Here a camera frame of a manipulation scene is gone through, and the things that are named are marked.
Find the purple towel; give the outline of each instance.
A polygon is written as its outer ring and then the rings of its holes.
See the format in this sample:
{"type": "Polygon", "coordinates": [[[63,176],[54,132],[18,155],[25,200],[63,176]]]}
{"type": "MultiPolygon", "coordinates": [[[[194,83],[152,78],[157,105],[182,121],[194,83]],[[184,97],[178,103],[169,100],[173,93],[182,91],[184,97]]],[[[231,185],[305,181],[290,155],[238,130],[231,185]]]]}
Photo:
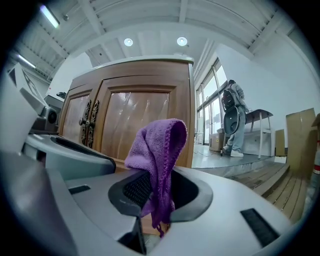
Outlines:
{"type": "Polygon", "coordinates": [[[142,209],[141,216],[151,213],[152,227],[160,222],[169,223],[175,210],[171,196],[171,171],[187,140],[187,128],[178,119],[164,119],[149,123],[135,137],[124,161],[128,168],[150,173],[152,194],[142,209]]]}

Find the cabinet door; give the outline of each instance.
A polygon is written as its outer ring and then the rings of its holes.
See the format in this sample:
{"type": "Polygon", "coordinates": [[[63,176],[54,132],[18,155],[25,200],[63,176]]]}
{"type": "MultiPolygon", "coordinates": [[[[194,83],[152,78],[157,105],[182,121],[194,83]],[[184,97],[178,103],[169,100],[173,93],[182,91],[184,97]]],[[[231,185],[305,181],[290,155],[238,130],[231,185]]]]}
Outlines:
{"type": "Polygon", "coordinates": [[[91,116],[101,82],[87,83],[69,90],[65,97],[59,120],[59,135],[86,145],[88,129],[79,120],[85,122],[91,116]]]}
{"type": "Polygon", "coordinates": [[[112,157],[120,171],[140,128],[155,120],[177,118],[184,121],[188,137],[176,164],[191,167],[193,94],[188,73],[183,78],[140,75],[104,80],[97,95],[100,106],[92,148],[112,157]]]}

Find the fluorescent light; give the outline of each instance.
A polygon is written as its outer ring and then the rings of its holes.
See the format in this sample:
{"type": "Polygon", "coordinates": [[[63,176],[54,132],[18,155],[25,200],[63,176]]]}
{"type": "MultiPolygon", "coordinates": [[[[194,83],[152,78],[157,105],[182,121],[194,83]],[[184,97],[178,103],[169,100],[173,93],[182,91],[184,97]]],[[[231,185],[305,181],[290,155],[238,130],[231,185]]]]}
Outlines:
{"type": "Polygon", "coordinates": [[[41,5],[40,11],[46,16],[46,18],[51,22],[51,24],[57,28],[59,26],[58,21],[56,18],[52,15],[52,13],[47,9],[45,5],[41,5]]]}
{"type": "Polygon", "coordinates": [[[185,46],[187,44],[188,40],[185,37],[181,36],[176,40],[176,42],[180,46],[185,46]]]}
{"type": "Polygon", "coordinates": [[[27,59],[25,59],[24,57],[22,57],[20,54],[18,54],[18,58],[23,60],[25,63],[27,63],[28,65],[30,65],[31,67],[33,67],[34,69],[36,68],[35,65],[33,65],[30,61],[28,61],[27,59]]]}
{"type": "Polygon", "coordinates": [[[131,38],[126,38],[126,39],[124,39],[124,44],[125,44],[126,46],[132,46],[133,43],[134,43],[134,41],[132,41],[131,38]]]}

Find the person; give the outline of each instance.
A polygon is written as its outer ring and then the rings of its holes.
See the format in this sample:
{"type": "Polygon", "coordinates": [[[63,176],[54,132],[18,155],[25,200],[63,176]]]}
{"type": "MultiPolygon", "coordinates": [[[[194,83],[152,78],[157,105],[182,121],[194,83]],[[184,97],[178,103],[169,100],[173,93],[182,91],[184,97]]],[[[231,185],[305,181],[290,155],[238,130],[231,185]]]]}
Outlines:
{"type": "Polygon", "coordinates": [[[229,140],[222,150],[224,153],[231,152],[231,157],[242,158],[244,154],[241,153],[241,148],[244,144],[245,138],[246,113],[249,112],[249,110],[244,101],[244,91],[241,89],[239,84],[237,84],[234,80],[229,80],[226,89],[231,89],[231,93],[235,101],[235,106],[237,107],[239,112],[239,125],[236,132],[230,136],[229,140]]]}

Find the wooden cabinet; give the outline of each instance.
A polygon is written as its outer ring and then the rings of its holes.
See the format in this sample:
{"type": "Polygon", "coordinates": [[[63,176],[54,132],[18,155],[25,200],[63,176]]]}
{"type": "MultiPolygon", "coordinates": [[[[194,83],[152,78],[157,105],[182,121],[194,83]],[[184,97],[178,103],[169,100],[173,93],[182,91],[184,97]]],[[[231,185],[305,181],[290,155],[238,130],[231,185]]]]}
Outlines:
{"type": "Polygon", "coordinates": [[[86,120],[91,116],[92,105],[100,85],[101,82],[86,83],[69,90],[60,114],[59,135],[87,145],[88,131],[84,127],[85,124],[79,125],[79,120],[86,120]]]}
{"type": "Polygon", "coordinates": [[[186,124],[188,137],[176,164],[190,168],[194,104],[190,61],[158,59],[104,66],[72,81],[59,134],[112,157],[116,171],[121,171],[140,128],[155,120],[177,118],[186,124]],[[87,125],[80,125],[80,118],[87,125]]]}

